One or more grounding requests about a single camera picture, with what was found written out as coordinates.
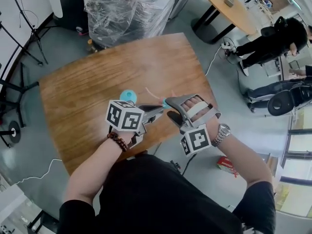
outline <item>plastic wrap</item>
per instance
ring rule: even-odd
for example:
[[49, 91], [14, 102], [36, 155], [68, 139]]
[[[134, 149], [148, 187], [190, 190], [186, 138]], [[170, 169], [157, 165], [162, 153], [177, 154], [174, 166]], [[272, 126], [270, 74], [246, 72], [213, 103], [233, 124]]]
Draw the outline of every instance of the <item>plastic wrap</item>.
[[175, 0], [85, 0], [89, 35], [102, 47], [162, 34]]

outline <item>gray floor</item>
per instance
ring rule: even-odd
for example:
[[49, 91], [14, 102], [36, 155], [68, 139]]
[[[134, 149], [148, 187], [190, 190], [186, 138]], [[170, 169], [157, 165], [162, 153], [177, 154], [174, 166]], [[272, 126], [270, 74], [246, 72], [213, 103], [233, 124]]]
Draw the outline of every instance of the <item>gray floor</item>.
[[[202, 42], [193, 33], [190, 24], [193, 19], [199, 18], [208, 6], [210, 5], [207, 0], [190, 0], [178, 18], [169, 22], [164, 31], [164, 34], [183, 32], [204, 71], [208, 69], [219, 43], [208, 45]], [[220, 32], [229, 25], [229, 22], [218, 16], [212, 25]], [[239, 29], [234, 29], [228, 36], [236, 44], [246, 41]], [[80, 37], [66, 29], [51, 29], [42, 39], [44, 52], [50, 61], [49, 65], [38, 67], [32, 59], [23, 58], [23, 63], [27, 66], [26, 84], [88, 55], [87, 39], [87, 36]], [[34, 44], [31, 45], [30, 51], [40, 57]], [[258, 153], [281, 156], [286, 143], [288, 118], [264, 117], [267, 114], [265, 110], [252, 114], [240, 94], [236, 70], [237, 67], [228, 63], [220, 51], [207, 75], [219, 109], [223, 113], [222, 121], [228, 123], [233, 133]], [[243, 76], [239, 70], [239, 80], [242, 87], [256, 88], [275, 82], [277, 78], [267, 78], [263, 69], [254, 66], [250, 68], [249, 77]], [[12, 81], [15, 84], [19, 83], [17, 72]], [[9, 99], [14, 97], [13, 93], [8, 93]], [[0, 171], [11, 183], [29, 176], [42, 176], [47, 172], [51, 160], [58, 157], [47, 128], [38, 87], [25, 94], [22, 114], [27, 127], [22, 130], [20, 143], [8, 149], [0, 141]], [[2, 127], [6, 129], [11, 120], [17, 120], [17, 115], [11, 112], [4, 119]], [[156, 156], [167, 161], [174, 160], [184, 169], [188, 159], [182, 152], [179, 139], [180, 136], [176, 136], [164, 142]], [[220, 152], [217, 149], [200, 153], [189, 166], [186, 178], [222, 206], [235, 206], [242, 197], [245, 182], [241, 178], [234, 179], [232, 175], [216, 168], [215, 163], [219, 156]], [[43, 179], [27, 180], [20, 184], [20, 187], [38, 206], [58, 217], [68, 178], [63, 164], [54, 161], [47, 176]]]

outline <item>black wheel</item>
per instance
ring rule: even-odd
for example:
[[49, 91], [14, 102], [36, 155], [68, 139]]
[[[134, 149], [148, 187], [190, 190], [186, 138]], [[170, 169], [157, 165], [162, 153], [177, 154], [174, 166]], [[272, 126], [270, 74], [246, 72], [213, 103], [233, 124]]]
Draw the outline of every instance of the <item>black wheel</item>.
[[14, 131], [10, 136], [11, 141], [16, 144], [20, 141], [20, 126], [16, 121], [11, 121], [9, 125], [9, 131]]

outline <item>person's right hand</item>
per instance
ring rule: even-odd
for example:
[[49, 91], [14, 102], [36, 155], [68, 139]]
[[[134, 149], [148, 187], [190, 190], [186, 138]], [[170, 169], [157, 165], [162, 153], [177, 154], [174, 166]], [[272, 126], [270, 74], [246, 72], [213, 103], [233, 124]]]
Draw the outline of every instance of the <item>person's right hand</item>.
[[[182, 104], [182, 107], [184, 108], [184, 110], [187, 112], [189, 111], [195, 104], [201, 102], [202, 99], [199, 98], [198, 96], [192, 97], [189, 100], [187, 100], [186, 102], [184, 102]], [[194, 122], [197, 119], [199, 119], [200, 117], [202, 117], [204, 114], [206, 114], [209, 111], [209, 108], [205, 108], [203, 110], [201, 110], [200, 112], [198, 112], [196, 115], [194, 115], [191, 118], [191, 121]], [[206, 128], [207, 128], [207, 132], [209, 134], [209, 138], [210, 140], [214, 140], [216, 138], [216, 136], [218, 135], [219, 132], [219, 120], [216, 116], [212, 117], [210, 120], [208, 120], [206, 122]]]

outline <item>wristwatch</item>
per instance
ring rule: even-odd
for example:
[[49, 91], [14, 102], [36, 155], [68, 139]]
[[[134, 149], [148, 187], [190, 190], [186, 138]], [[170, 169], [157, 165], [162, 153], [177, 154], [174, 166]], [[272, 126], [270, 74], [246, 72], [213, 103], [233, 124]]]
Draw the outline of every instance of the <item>wristwatch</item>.
[[221, 123], [219, 126], [219, 132], [216, 138], [211, 142], [213, 146], [218, 146], [222, 140], [231, 134], [231, 129], [227, 124]]

